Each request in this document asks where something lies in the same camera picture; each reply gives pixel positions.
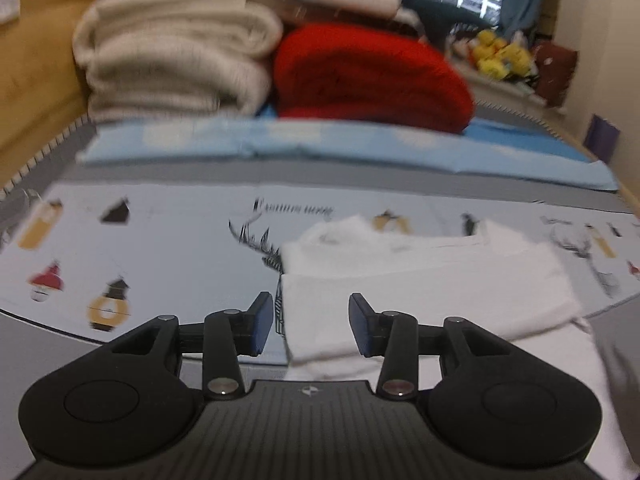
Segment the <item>white t-shirt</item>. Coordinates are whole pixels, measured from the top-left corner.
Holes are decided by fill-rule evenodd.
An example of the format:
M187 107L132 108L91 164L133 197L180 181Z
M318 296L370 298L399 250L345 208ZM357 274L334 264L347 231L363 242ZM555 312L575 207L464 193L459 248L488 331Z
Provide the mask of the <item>white t-shirt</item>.
M355 216L316 224L281 254L288 379L378 379L381 360L362 356L352 336L352 294L426 325L461 316L587 385L603 411L589 466L608 479L637 477L591 326L549 244L490 221L472 236L422 237L378 232Z

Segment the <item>printed grey bed sheet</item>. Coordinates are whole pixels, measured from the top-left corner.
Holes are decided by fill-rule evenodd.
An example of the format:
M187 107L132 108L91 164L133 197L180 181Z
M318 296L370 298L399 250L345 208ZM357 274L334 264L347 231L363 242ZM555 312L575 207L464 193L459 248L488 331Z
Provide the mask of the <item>printed grey bed sheet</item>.
M498 108L474 119L561 140ZM29 461L17 422L28 384L154 315L195 322L270 292L274 324L256 364L288 378L281 249L319 223L359 216L378 232L459 237L490 221L551 246L589 325L639 296L639 223L618 189L340 160L80 162L98 127L39 154L2 200L3 478Z

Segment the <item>red folded blanket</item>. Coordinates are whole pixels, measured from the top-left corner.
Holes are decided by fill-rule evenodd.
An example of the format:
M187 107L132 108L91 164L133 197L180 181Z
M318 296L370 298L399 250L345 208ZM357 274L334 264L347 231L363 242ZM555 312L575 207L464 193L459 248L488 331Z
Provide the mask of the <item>red folded blanket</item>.
M363 120L459 134L474 115L464 79L439 50L373 28L314 24L273 60L281 117Z

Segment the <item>purple bag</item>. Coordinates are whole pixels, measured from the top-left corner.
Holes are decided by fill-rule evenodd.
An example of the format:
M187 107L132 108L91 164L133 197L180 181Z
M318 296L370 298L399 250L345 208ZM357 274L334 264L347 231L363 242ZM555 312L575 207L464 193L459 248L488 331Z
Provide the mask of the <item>purple bag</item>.
M597 159L608 164L620 138L620 129L605 118L593 114L584 140L584 147Z

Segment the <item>cream folded blanket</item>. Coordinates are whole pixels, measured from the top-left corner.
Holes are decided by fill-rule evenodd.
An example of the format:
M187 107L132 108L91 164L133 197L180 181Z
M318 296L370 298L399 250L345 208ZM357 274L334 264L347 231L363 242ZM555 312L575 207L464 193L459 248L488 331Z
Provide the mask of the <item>cream folded blanket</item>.
M94 122L254 116L282 37L277 14L247 0L96 0L72 48Z

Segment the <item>yellow plush toys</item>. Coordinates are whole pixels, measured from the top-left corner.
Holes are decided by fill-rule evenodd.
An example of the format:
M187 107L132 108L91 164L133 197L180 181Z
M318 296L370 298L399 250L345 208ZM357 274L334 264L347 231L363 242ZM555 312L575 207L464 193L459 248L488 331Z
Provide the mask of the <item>yellow plush toys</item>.
M468 42L468 59L480 74L493 80L525 79L534 73L529 50L497 36L492 29L481 30Z

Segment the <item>wooden headboard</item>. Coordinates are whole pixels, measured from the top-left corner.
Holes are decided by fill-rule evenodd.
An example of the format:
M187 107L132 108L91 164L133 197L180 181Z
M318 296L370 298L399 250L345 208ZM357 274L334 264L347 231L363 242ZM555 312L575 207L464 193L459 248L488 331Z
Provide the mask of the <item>wooden headboard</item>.
M87 111L72 38L94 0L20 0L1 26L1 182Z

